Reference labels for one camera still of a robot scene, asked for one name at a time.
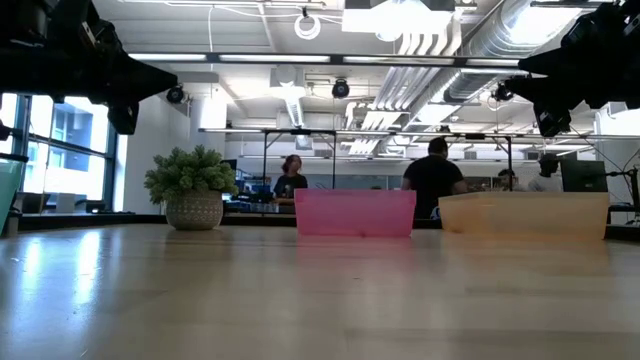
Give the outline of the green potted plant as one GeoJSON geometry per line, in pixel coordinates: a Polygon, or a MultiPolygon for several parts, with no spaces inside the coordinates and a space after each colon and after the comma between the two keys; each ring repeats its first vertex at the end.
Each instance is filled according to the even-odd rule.
{"type": "Polygon", "coordinates": [[[235,195],[236,170],[222,155],[202,145],[192,151],[175,147],[169,155],[156,155],[155,167],[145,174],[150,201],[161,205],[176,230],[208,231],[218,227],[224,214],[223,196],[235,195]]]}

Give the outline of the pink plastic bin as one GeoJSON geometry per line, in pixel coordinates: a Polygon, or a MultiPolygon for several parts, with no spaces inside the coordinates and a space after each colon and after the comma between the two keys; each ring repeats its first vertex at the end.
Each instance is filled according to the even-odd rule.
{"type": "Polygon", "coordinates": [[[294,201],[300,235],[403,238],[413,229],[416,193],[296,189],[294,201]]]}

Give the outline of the long ceiling light bar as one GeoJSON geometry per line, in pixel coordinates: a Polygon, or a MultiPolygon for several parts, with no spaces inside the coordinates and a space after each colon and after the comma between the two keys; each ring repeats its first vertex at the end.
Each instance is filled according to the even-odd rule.
{"type": "Polygon", "coordinates": [[[518,70],[518,58],[460,57],[443,55],[349,55],[302,53],[233,52],[142,52],[130,53],[149,63],[233,64],[233,65],[326,65],[370,67],[434,67],[461,69],[518,70]]]}

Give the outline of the black monitor stand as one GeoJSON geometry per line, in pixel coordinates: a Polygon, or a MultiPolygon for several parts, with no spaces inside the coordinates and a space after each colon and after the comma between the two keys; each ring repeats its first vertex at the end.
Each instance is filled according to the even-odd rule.
{"type": "Polygon", "coordinates": [[[626,226],[640,227],[640,187],[638,186],[639,170],[637,168],[631,168],[626,171],[614,171],[606,174],[607,177],[624,177],[629,181],[631,189],[632,202],[630,204],[610,205],[607,214],[607,224],[611,223],[611,214],[620,213],[633,213],[634,217],[628,220],[626,226]]]}

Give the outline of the black monitor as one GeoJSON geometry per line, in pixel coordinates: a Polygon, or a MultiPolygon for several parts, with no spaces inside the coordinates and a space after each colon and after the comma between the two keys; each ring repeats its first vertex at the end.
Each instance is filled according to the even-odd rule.
{"type": "Polygon", "coordinates": [[[562,160],[560,168],[564,192],[608,192],[602,161],[562,160]]]}

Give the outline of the silver ventilation duct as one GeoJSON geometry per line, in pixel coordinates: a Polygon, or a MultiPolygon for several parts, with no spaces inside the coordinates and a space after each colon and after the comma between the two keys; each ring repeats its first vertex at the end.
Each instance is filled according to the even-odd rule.
{"type": "MultiPolygon", "coordinates": [[[[580,13],[580,8],[531,6],[542,0],[505,0],[462,48],[463,56],[526,58],[555,38],[580,13]]],[[[449,72],[445,102],[462,103],[489,86],[496,75],[449,72]]]]}

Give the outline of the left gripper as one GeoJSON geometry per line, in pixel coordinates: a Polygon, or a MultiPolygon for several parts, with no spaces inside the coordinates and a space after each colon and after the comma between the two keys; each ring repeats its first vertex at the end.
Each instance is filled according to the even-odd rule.
{"type": "Polygon", "coordinates": [[[140,102],[178,85],[175,74],[132,59],[115,26],[102,19],[92,0],[0,0],[0,95],[19,93],[86,97],[107,107],[120,135],[133,135],[140,102]],[[60,90],[40,83],[52,20],[52,73],[73,76],[60,90]]]}

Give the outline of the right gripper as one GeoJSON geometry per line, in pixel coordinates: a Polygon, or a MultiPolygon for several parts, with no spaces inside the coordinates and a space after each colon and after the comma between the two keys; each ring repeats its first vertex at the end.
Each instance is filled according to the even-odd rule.
{"type": "Polygon", "coordinates": [[[542,137],[570,131],[571,111],[586,99],[591,108],[623,102],[640,109],[640,0],[603,3],[577,18],[556,49],[522,59],[518,67],[547,76],[592,76],[584,81],[515,76],[510,93],[533,104],[542,137]]]}

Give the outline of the black aluminium table frame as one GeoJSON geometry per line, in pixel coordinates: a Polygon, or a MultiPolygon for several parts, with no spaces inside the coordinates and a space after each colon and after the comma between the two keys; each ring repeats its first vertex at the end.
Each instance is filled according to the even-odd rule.
{"type": "MultiPolygon", "coordinates": [[[[104,227],[125,224],[166,224],[164,215],[145,214],[26,214],[18,221],[20,232],[44,231],[65,228],[104,227]]],[[[221,222],[227,226],[295,227],[292,216],[262,216],[230,214],[221,222]]],[[[608,225],[605,232],[608,241],[631,242],[640,245],[640,227],[608,225]]]]}

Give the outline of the white ceiling fixture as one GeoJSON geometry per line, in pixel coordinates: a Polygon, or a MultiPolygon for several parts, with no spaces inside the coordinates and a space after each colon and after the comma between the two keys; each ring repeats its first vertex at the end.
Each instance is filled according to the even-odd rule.
{"type": "Polygon", "coordinates": [[[437,34],[451,22],[456,0],[345,0],[341,30],[392,42],[405,34],[437,34]]]}

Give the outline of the green plastic bin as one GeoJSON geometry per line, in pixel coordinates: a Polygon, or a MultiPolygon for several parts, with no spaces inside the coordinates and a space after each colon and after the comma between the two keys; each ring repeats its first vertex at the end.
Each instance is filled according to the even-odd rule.
{"type": "Polygon", "coordinates": [[[0,153],[0,235],[8,217],[12,199],[21,183],[22,170],[28,158],[0,153]]]}

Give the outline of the black background rig frame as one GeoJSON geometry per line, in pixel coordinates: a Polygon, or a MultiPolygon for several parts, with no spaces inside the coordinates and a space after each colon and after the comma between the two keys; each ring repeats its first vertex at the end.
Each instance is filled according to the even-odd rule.
{"type": "Polygon", "coordinates": [[[513,171],[513,140],[511,136],[498,134],[498,133],[442,133],[441,138],[463,138],[465,140],[492,140],[498,147],[500,147],[507,154],[508,164],[508,189],[510,192],[514,190],[514,175],[513,171]]]}
{"type": "Polygon", "coordinates": [[[337,147],[337,132],[335,130],[327,130],[327,129],[309,129],[309,128],[290,128],[290,129],[263,129],[262,133],[264,135],[263,140],[263,155],[262,155],[262,163],[263,163],[263,183],[266,183],[266,167],[267,167],[267,155],[269,147],[276,142],[283,134],[288,134],[292,136],[311,136],[317,135],[321,139],[325,141],[325,143],[329,146],[332,151],[332,156],[330,158],[325,157],[325,160],[330,159],[332,161],[332,189],[336,187],[336,147],[337,147]]]}

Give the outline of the large glass window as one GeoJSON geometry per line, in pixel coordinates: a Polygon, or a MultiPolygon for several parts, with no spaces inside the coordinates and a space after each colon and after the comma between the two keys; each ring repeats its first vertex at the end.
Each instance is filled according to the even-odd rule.
{"type": "Polygon", "coordinates": [[[27,158],[18,192],[36,194],[39,212],[73,212],[113,198],[116,132],[107,108],[83,97],[0,95],[0,123],[11,130],[0,153],[27,158]]]}

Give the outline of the orange plastic bin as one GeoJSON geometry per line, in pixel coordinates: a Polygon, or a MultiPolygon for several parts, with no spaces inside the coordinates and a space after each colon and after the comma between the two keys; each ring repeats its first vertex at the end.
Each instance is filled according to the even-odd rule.
{"type": "Polygon", "coordinates": [[[494,238],[602,240],[609,195],[578,192],[477,192],[439,200],[447,232],[494,238]]]}

